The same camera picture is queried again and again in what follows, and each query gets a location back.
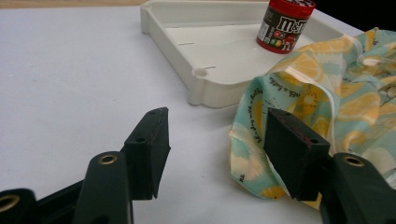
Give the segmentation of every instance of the lemon print fabric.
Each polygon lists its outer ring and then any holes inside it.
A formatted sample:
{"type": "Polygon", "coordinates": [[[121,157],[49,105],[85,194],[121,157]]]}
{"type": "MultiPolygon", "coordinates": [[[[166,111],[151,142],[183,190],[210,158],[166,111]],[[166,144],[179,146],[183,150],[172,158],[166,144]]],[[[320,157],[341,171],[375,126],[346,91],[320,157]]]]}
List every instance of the lemon print fabric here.
{"type": "MultiPolygon", "coordinates": [[[[374,28],[296,49],[247,86],[229,132],[230,176],[262,199],[288,194],[263,148],[273,107],[326,138],[331,156],[367,159],[396,189],[395,99],[395,32],[374,28]]],[[[320,199],[303,203],[318,209],[320,199]]]]}

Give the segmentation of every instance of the plastic tray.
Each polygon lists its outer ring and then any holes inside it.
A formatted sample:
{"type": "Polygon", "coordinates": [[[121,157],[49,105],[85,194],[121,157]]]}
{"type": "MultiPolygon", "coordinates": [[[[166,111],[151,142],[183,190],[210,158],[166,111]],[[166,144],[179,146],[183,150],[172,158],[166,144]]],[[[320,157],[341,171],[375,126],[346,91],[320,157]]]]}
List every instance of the plastic tray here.
{"type": "MultiPolygon", "coordinates": [[[[268,2],[163,1],[141,5],[141,27],[189,89],[192,105],[238,104],[248,83],[285,57],[256,43],[268,2]]],[[[314,15],[295,48],[343,33],[314,15]]]]}

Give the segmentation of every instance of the yellow lemon pattern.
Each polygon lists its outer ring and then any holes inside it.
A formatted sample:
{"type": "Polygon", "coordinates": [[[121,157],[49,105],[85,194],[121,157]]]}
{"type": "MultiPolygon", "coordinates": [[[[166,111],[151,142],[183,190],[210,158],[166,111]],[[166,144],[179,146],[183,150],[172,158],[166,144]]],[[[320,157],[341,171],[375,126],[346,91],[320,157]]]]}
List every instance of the yellow lemon pattern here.
{"type": "MultiPolygon", "coordinates": [[[[229,132],[230,174],[253,195],[278,199],[288,194],[263,150],[269,107],[292,113],[325,137],[331,156],[361,155],[396,175],[396,32],[374,28],[306,45],[251,80],[229,132]]],[[[395,178],[387,181],[396,186],[395,178]]],[[[320,201],[321,194],[302,203],[318,209],[320,201]]]]}
{"type": "Polygon", "coordinates": [[[272,199],[278,199],[284,194],[285,190],[283,190],[280,186],[273,186],[262,191],[262,196],[272,199]]]}

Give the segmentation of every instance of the table surface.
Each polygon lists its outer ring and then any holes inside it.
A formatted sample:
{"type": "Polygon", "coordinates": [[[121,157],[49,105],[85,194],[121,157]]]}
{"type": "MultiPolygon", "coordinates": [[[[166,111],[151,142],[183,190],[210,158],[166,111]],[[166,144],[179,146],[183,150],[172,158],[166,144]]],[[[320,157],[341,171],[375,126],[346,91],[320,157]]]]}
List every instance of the table surface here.
{"type": "Polygon", "coordinates": [[[0,8],[139,6],[147,0],[0,0],[0,8]]]}
{"type": "MultiPolygon", "coordinates": [[[[321,223],[290,197],[262,200],[228,174],[237,105],[189,105],[188,90],[136,7],[0,9],[0,191],[39,200],[120,150],[150,110],[169,108],[171,151],[159,196],[133,201],[134,223],[321,223]]],[[[319,11],[348,35],[361,31],[319,11]]]]}

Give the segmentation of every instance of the white surface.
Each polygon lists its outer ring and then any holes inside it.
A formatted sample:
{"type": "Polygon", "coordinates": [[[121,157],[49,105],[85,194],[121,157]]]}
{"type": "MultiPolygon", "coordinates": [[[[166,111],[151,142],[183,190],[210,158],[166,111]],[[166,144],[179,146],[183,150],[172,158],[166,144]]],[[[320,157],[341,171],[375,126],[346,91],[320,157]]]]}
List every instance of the white surface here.
{"type": "Polygon", "coordinates": [[[136,224],[321,223],[302,203],[257,199],[228,177],[237,105],[190,105],[139,14],[0,9],[0,191],[28,188],[41,199],[76,183],[92,157],[120,150],[146,112],[167,106],[172,149],[158,199],[134,201],[136,224]]]}
{"type": "MultiPolygon", "coordinates": [[[[193,105],[238,104],[251,79],[287,54],[262,48],[256,37],[268,1],[147,1],[142,30],[151,35],[189,89],[193,105]]],[[[295,48],[342,36],[315,13],[295,48]]]]}

